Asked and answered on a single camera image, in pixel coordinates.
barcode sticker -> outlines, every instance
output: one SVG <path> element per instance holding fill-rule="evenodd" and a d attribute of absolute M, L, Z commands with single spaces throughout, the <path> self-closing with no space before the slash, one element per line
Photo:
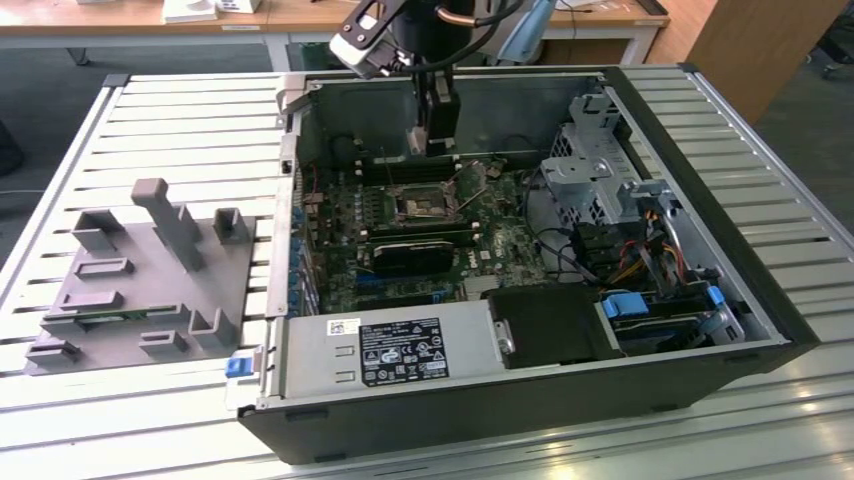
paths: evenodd
<path fill-rule="evenodd" d="M 326 334 L 333 337 L 335 335 L 353 335 L 359 333 L 361 318 L 342 318 L 339 320 L 329 320 L 326 322 Z"/>

floor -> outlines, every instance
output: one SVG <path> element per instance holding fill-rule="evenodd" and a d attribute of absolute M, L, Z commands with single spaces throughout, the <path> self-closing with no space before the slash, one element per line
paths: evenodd
<path fill-rule="evenodd" d="M 0 119 L 27 163 L 0 177 L 0 192 L 43 190 L 109 73 L 178 74 L 270 70 L 263 46 L 91 49 L 74 65 L 65 50 L 0 50 Z M 758 124 L 772 148 L 854 230 L 854 69 L 821 78 L 817 54 Z M 0 194 L 0 264 L 37 206 L 38 193 Z"/>

slotted metal table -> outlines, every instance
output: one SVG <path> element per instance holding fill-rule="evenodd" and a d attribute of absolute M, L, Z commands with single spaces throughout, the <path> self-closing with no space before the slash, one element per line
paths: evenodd
<path fill-rule="evenodd" d="M 625 71 L 823 338 L 816 350 L 685 410 L 299 468 L 227 410 L 222 359 L 25 376 L 79 211 L 147 221 L 130 202 L 143 177 L 170 182 L 195 218 L 221 206 L 259 217 L 242 346 L 263 341 L 281 76 L 134 76 L 102 89 L 0 273 L 5 478 L 854 478 L 854 240 L 702 75 Z"/>

warning label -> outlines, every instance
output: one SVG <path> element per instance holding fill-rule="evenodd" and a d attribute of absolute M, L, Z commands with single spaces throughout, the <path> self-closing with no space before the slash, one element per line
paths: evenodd
<path fill-rule="evenodd" d="M 449 376 L 438 318 L 362 325 L 362 383 L 369 387 Z"/>

motherboard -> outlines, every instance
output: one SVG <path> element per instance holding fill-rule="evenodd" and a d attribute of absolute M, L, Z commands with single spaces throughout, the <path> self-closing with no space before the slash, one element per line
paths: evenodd
<path fill-rule="evenodd" d="M 322 313 L 476 300 L 548 283 L 521 215 L 530 169 L 498 156 L 374 159 L 305 175 Z"/>

